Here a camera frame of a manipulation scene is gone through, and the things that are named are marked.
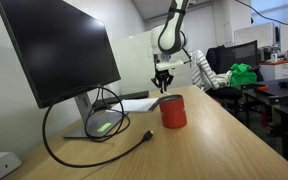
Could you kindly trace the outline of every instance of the monitor screen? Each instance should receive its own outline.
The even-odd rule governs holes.
[[[0,14],[39,108],[120,79],[105,26],[90,15],[62,0],[0,0]]]

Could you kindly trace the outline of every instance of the red cup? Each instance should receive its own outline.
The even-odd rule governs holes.
[[[186,113],[182,95],[169,95],[159,99],[164,127],[180,128],[186,125]]]

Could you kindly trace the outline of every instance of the cable connector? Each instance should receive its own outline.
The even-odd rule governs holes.
[[[152,130],[147,131],[143,136],[142,142],[149,141],[152,139],[152,137],[153,137],[153,131]]]

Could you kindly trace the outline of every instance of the wire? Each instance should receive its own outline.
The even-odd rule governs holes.
[[[102,99],[102,102],[107,105],[107,103],[106,103],[105,100],[104,100],[104,90],[109,91],[110,93],[112,93],[112,94],[115,96],[115,98],[117,98],[118,102],[121,102],[121,100],[118,98],[118,96],[117,96],[113,91],[111,91],[111,90],[109,90],[109,89],[106,89],[106,88],[104,88],[104,87],[100,87],[100,88],[99,88],[98,93],[97,93],[97,97],[96,97],[96,99],[95,99],[95,102],[98,100],[99,92],[101,91],[101,99]],[[84,132],[85,132],[86,136],[87,136],[89,139],[91,139],[92,141],[94,141],[94,142],[104,142],[104,141],[109,140],[109,139],[112,138],[113,136],[115,136],[115,135],[123,132],[125,129],[127,129],[127,128],[129,127],[131,121],[130,121],[129,117],[124,113],[124,108],[123,108],[123,105],[122,105],[122,104],[121,104],[121,107],[122,107],[122,111],[116,111],[116,110],[112,110],[112,109],[111,109],[111,111],[115,111],[115,112],[118,112],[118,113],[121,113],[121,114],[122,114],[121,121],[120,121],[119,126],[118,126],[118,128],[116,129],[116,131],[115,131],[114,133],[112,133],[112,134],[109,134],[109,135],[105,135],[105,136],[102,136],[102,137],[95,137],[95,136],[90,135],[90,134],[88,133],[88,131],[87,131],[88,121],[89,121],[90,117],[96,113],[95,111],[93,111],[94,108],[96,108],[96,106],[95,106],[95,107],[92,106],[92,108],[91,108],[91,110],[89,111],[88,116],[87,116],[87,118],[86,118],[86,122],[84,123]],[[127,124],[122,130],[120,130],[120,128],[121,128],[121,126],[122,126],[122,124],[123,124],[124,117],[127,118],[128,124]]]
[[[47,117],[48,117],[49,113],[51,112],[51,109],[53,108],[53,106],[54,106],[61,98],[63,98],[64,96],[66,96],[66,95],[68,95],[68,94],[76,93],[76,92],[81,91],[81,90],[90,90],[90,89],[94,89],[94,88],[99,88],[99,89],[102,89],[102,90],[109,91],[109,92],[111,92],[116,98],[118,98],[117,95],[116,95],[114,92],[112,92],[111,90],[106,89],[106,88],[104,88],[104,87],[82,86],[82,87],[74,88],[74,89],[72,89],[72,90],[69,90],[69,91],[67,91],[67,92],[64,92],[63,94],[61,94],[60,96],[58,96],[58,97],[51,103],[51,105],[48,107],[48,109],[47,109],[47,111],[46,111],[46,113],[45,113],[45,115],[44,115],[43,125],[42,125],[42,137],[43,137],[44,146],[45,146],[47,152],[49,153],[49,155],[50,155],[55,161],[57,161],[58,163],[60,163],[60,164],[62,164],[62,165],[64,165],[64,166],[68,166],[68,167],[71,167],[71,168],[90,168],[90,167],[96,167],[96,166],[104,165],[104,164],[107,164],[107,163],[111,163],[111,162],[116,161],[116,160],[122,158],[123,156],[129,154],[131,151],[133,151],[134,149],[136,149],[137,147],[139,147],[142,143],[144,143],[144,142],[146,142],[146,141],[149,141],[149,140],[152,138],[152,136],[153,136],[153,132],[152,132],[152,131],[148,131],[148,132],[146,132],[146,133],[144,134],[144,136],[143,136],[143,138],[142,138],[142,140],[141,140],[140,142],[138,142],[136,145],[134,145],[132,148],[130,148],[130,149],[127,150],[126,152],[124,152],[124,153],[122,153],[122,154],[120,154],[120,155],[118,155],[118,156],[116,156],[116,157],[114,157],[114,158],[111,158],[111,159],[109,159],[109,160],[102,161],[102,162],[99,162],[99,163],[93,163],[93,164],[71,164],[71,163],[65,162],[65,161],[61,160],[60,158],[58,158],[58,157],[53,153],[52,149],[50,148],[50,146],[49,146],[49,144],[48,144],[48,141],[47,141],[47,137],[46,137],[46,122],[47,122]],[[127,117],[127,115],[125,115],[125,113],[124,113],[124,108],[123,108],[123,105],[122,105],[121,101],[119,101],[119,103],[120,103],[121,108],[122,108],[122,111],[120,112],[120,113],[122,114],[122,120],[120,121],[120,126],[121,126],[121,124],[123,123],[124,117],[125,117],[125,116]],[[115,134],[120,133],[120,132],[121,132],[121,131],[119,131],[120,126],[119,126],[119,128],[115,131],[115,133],[113,133],[113,134],[111,134],[111,135],[107,135],[107,137],[108,137],[108,138],[111,138],[111,137],[113,137]]]
[[[258,11],[256,11],[256,9],[254,9],[252,6],[250,6],[250,5],[248,5],[248,4],[245,4],[245,3],[243,3],[243,2],[241,2],[241,1],[239,1],[239,0],[235,0],[235,1],[237,1],[237,2],[239,2],[239,3],[241,3],[241,4],[243,4],[243,5],[251,8],[253,11],[255,11],[259,16],[261,16],[261,17],[264,18],[264,19],[268,19],[268,20],[271,20],[271,21],[275,21],[275,22],[278,22],[278,23],[280,23],[280,24],[284,24],[284,25],[287,25],[287,26],[288,26],[288,23],[284,23],[284,22],[281,22],[281,21],[279,21],[279,20],[276,20],[276,19],[272,19],[272,18],[268,18],[268,17],[263,16],[261,13],[259,13]]]
[[[187,64],[189,62],[192,62],[192,56],[186,51],[186,49],[182,48],[182,50],[185,52],[186,56],[188,57],[188,61],[184,62],[184,64]]]

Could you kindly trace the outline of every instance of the office chair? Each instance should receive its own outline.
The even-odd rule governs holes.
[[[251,66],[251,70],[257,75],[257,80],[263,80],[259,71],[260,58],[257,49],[257,41],[232,46],[232,47],[217,47],[210,48],[206,58],[211,65],[211,68],[216,74],[226,73],[235,63],[244,63]],[[234,114],[239,112],[239,100],[242,98],[242,91],[235,87],[225,87],[217,90],[210,89],[206,92],[209,96],[219,100],[232,100]]]

